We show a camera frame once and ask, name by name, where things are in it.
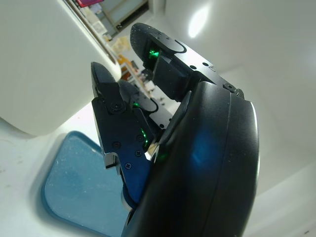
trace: green led light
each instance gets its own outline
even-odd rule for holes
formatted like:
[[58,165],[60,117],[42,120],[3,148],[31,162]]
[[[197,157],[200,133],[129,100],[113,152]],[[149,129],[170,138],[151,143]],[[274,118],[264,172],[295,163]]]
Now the green led light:
[[144,136],[144,138],[145,138],[145,144],[144,144],[144,147],[147,147],[147,145],[148,145],[147,135],[146,135],[145,131],[144,131],[142,128],[141,128],[141,130],[142,130],[142,134],[143,134],[143,136]]
[[155,51],[154,49],[151,49],[149,51],[149,59],[158,58],[159,51]]
[[157,160],[164,161],[167,157],[167,153],[159,154]]

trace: black curved cover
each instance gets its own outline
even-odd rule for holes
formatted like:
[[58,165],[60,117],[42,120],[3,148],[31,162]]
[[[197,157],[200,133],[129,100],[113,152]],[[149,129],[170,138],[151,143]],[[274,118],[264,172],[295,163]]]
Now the black curved cover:
[[240,237],[259,169],[256,115],[249,101],[209,82],[162,144],[123,237]]

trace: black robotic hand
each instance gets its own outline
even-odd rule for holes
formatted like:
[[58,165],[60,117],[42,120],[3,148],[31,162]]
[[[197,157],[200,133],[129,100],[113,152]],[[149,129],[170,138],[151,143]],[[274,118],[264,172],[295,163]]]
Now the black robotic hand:
[[[92,101],[107,168],[131,208],[123,237],[240,237],[254,201],[259,141],[243,92],[182,42],[137,23],[131,44],[153,82],[181,102],[156,100],[92,63]],[[157,148],[151,160],[144,152]]]

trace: ceiling light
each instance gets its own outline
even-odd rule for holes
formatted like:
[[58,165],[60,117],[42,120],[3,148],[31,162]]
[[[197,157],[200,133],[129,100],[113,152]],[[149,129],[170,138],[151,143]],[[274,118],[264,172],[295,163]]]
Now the ceiling light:
[[192,17],[189,23],[189,36],[194,38],[202,30],[206,24],[208,17],[209,5],[199,9]]

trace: blue plastic tray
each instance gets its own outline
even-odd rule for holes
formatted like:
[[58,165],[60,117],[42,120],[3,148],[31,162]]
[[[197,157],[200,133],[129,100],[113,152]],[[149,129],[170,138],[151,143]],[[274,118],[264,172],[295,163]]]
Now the blue plastic tray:
[[107,237],[120,237],[128,211],[121,178],[105,170],[100,147],[80,132],[64,139],[41,190],[54,217]]

